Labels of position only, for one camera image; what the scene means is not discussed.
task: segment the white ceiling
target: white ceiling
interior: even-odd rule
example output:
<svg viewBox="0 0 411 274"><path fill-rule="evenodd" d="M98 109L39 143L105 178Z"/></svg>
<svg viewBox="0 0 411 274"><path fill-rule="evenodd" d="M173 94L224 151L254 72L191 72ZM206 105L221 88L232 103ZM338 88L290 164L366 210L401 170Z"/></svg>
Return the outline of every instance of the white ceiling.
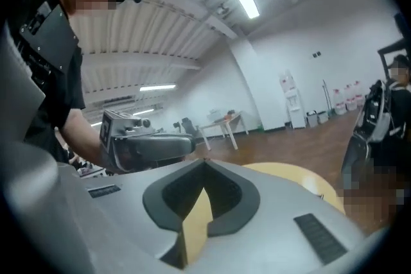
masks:
<svg viewBox="0 0 411 274"><path fill-rule="evenodd" d="M302 0L255 0L260 18L248 19L238 0L143 0L123 3L98 17L75 17L83 49L86 118L103 108L133 112L161 107L173 92L139 92L140 86L176 83L201 70L204 54L221 38L245 34ZM216 9L229 8L223 16Z"/></svg>

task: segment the white container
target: white container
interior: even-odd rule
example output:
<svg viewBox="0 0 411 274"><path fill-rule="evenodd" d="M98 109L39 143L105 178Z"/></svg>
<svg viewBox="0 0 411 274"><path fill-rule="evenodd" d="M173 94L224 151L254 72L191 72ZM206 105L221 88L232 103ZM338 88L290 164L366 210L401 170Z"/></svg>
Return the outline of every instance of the white container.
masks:
<svg viewBox="0 0 411 274"><path fill-rule="evenodd" d="M345 105L348 111L354 111L357 109L357 102L355 100L355 92L351 85L347 85L344 89Z"/></svg>
<svg viewBox="0 0 411 274"><path fill-rule="evenodd" d="M286 106L290 114L291 124L294 129L305 128L306 118L302 107L302 102L298 89L294 88L284 94L286 98Z"/></svg>
<svg viewBox="0 0 411 274"><path fill-rule="evenodd" d="M319 113L319 123L323 124L328 121L328 113L326 111Z"/></svg>
<svg viewBox="0 0 411 274"><path fill-rule="evenodd" d="M344 95L340 92L339 89L334 89L333 102L335 113L337 113L339 116L347 112L347 109L345 108Z"/></svg>
<svg viewBox="0 0 411 274"><path fill-rule="evenodd" d="M307 120L308 120L308 124L311 128L314 128L314 127L319 125L319 117L318 117L316 111L308 112L307 113Z"/></svg>
<svg viewBox="0 0 411 274"><path fill-rule="evenodd" d="M294 78L290 70L287 70L284 73L280 74L279 79L281 88L283 88L284 93L295 88Z"/></svg>
<svg viewBox="0 0 411 274"><path fill-rule="evenodd" d="M365 97L362 89L362 84L360 81L356 81L354 84L355 91L355 101L358 107L362 107L365 104Z"/></svg>

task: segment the white wall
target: white wall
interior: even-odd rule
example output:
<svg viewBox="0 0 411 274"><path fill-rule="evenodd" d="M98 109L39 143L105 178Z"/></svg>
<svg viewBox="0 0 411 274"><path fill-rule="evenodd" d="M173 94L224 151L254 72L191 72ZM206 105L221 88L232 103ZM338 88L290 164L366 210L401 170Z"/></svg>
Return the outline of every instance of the white wall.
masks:
<svg viewBox="0 0 411 274"><path fill-rule="evenodd" d="M333 89L356 80L369 87L383 78L377 50L401 37L393 18L397 11L389 0L309 0L249 40L275 77L291 71L306 111L326 110L323 79L332 97ZM314 59L317 51L322 56ZM277 97L284 106L283 93Z"/></svg>
<svg viewBox="0 0 411 274"><path fill-rule="evenodd" d="M249 35L265 72L275 77L273 86L264 87L278 99L276 115L289 121L278 79L286 69L293 74L305 111L327 109L323 79L332 97L333 89L356 80L366 90L383 78L377 50L401 37L393 18L396 12L390 0L307 0ZM314 59L317 51L322 56ZM169 132L183 117L201 126L209 123L209 111L218 108L244 111L247 128L257 128L258 111L227 44L219 43L204 58L210 62L179 90L180 97L157 116L157 123ZM207 134L218 135L220 130Z"/></svg>
<svg viewBox="0 0 411 274"><path fill-rule="evenodd" d="M264 130L284 127L281 104L274 90L279 84L275 83L270 70L245 36L228 41L228 45L247 82Z"/></svg>
<svg viewBox="0 0 411 274"><path fill-rule="evenodd" d="M194 126L210 124L207 114L212 109L223 113L228 110L243 111L247 129L260 124L256 106L250 95L240 68L225 42L212 48L204 57L209 60L205 68L196 74L167 109L160 114L164 129L172 131L172 124L188 117ZM242 132L241 124L232 126L233 132ZM221 135L221 129L210 128L207 136Z"/></svg>

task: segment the black t-shirt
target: black t-shirt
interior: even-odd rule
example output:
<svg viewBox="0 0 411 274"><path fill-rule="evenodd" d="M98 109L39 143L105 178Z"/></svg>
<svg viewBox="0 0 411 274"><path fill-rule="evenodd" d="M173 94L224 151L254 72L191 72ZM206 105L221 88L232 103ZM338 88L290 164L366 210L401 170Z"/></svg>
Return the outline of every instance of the black t-shirt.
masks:
<svg viewBox="0 0 411 274"><path fill-rule="evenodd" d="M16 41L20 26L27 22L28 18L33 17L33 13L44 1L49 3L51 9L60 4L59 0L23 0L20 9L27 8L27 10L21 10L9 17L10 33ZM82 60L82 51L77 47L67 74L51 73L48 87L45 90L46 97L33 118L25 137L25 142L48 151L58 162L68 163L68 156L67 151L63 149L56 138L55 127L62 128L64 126L70 109L85 108L80 70Z"/></svg>
<svg viewBox="0 0 411 274"><path fill-rule="evenodd" d="M391 103L392 120L395 127L406 124L404 139L387 136L381 143L373 147L374 163L377 166L395 166L406 175L411 173L411 143L407 141L407 133L411 129L411 92L393 90Z"/></svg>

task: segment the white column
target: white column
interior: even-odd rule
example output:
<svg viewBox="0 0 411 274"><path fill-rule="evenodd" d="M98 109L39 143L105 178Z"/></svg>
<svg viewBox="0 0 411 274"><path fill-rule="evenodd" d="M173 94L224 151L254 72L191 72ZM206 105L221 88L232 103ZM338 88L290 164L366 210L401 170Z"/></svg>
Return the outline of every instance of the white column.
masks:
<svg viewBox="0 0 411 274"><path fill-rule="evenodd" d="M245 36L227 42L249 86L264 130L284 127L284 108L275 98L274 92L281 88L277 77L261 63Z"/></svg>

